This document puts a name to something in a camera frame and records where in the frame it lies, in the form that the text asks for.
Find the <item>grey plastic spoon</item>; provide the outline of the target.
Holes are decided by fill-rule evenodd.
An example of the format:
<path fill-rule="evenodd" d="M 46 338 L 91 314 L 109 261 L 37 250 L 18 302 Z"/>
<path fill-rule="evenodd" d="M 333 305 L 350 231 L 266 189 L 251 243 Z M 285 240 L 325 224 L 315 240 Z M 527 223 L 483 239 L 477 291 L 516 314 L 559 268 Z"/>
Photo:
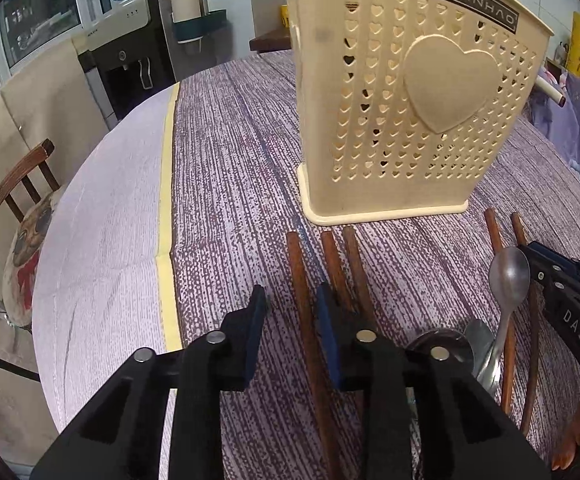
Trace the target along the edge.
<path fill-rule="evenodd" d="M 494 393 L 501 375 L 499 359 L 503 354 L 512 315 L 525 301 L 531 279 L 528 260 L 518 247 L 501 249 L 489 266 L 488 282 L 500 308 L 500 318 L 496 338 L 478 370 L 476 380 L 490 394 Z"/>

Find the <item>black water dispenser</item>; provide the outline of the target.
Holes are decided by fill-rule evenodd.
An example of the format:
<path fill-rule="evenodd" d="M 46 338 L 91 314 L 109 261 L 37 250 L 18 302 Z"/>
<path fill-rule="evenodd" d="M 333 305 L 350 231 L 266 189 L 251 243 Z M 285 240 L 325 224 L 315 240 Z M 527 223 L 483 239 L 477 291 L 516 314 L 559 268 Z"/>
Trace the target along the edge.
<path fill-rule="evenodd" d="M 174 84 L 160 0 L 121 3 L 85 30 L 85 49 L 77 58 L 86 74 L 99 77 L 119 120 Z"/>

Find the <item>cream perforated utensil holder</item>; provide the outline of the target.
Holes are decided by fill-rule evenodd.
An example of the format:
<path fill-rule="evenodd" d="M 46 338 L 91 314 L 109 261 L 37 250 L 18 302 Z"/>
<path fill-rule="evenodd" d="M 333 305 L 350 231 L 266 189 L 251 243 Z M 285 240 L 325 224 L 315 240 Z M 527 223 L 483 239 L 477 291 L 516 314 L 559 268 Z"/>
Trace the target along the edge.
<path fill-rule="evenodd" d="M 551 29 L 516 0 L 287 0 L 305 216 L 457 214 L 534 87 Z"/>

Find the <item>wooden chair with cushion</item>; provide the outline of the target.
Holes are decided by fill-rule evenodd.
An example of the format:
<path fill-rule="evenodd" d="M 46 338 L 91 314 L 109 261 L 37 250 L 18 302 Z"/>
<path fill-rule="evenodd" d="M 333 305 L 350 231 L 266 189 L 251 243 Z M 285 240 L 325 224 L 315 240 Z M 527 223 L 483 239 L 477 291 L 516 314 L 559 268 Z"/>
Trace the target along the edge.
<path fill-rule="evenodd" d="M 50 222 L 64 193 L 47 159 L 55 145 L 45 139 L 17 162 L 0 182 L 0 206 L 6 204 L 19 224 L 10 244 L 2 274 L 2 302 L 8 322 L 32 332 L 33 294 L 40 252 Z M 23 212 L 12 196 L 22 184 L 33 201 Z"/>

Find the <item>purple striped tablecloth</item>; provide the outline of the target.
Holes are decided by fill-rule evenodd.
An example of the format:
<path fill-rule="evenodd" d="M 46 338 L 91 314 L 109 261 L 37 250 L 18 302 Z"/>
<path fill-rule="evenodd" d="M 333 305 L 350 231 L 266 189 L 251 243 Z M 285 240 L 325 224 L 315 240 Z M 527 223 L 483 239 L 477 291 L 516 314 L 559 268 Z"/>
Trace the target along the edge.
<path fill-rule="evenodd" d="M 327 276 L 320 231 L 299 203 L 295 69 L 277 52 L 218 65 L 136 107 L 66 187 L 40 255 L 33 339 L 52 419 L 65 427 L 140 347 L 171 349 L 159 253 L 163 134 L 174 126 L 174 287 L 183 342 L 214 330 L 265 288 L 256 373 L 221 398 L 230 479 L 326 474 L 288 263 L 299 233 L 307 276 Z M 484 214 L 512 242 L 512 212 L 532 240 L 580 259 L 580 183 L 553 145 L 519 119 L 463 214 L 356 226 L 381 332 L 407 344 L 471 318 L 498 323 Z"/>

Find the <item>yellow foil roll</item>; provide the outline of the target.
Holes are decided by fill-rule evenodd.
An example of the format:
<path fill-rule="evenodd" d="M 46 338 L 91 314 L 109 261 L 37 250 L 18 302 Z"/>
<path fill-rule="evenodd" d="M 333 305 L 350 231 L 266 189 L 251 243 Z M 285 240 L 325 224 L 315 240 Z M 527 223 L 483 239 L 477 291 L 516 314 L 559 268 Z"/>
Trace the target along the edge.
<path fill-rule="evenodd" d="M 578 12 L 573 13 L 565 67 L 571 74 L 580 77 L 580 13 Z"/>

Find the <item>cream frying pan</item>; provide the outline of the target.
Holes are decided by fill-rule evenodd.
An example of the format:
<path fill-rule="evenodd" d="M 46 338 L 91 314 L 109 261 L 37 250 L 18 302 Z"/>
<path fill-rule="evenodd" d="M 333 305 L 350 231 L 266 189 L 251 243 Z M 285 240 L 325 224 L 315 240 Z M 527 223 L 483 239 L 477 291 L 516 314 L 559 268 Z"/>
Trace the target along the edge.
<path fill-rule="evenodd" d="M 555 86 L 552 86 L 550 81 L 544 79 L 538 75 L 536 77 L 534 88 L 538 91 L 544 93 L 549 99 L 552 99 L 553 102 L 559 105 L 559 107 L 563 107 L 566 103 L 566 96 Z"/>

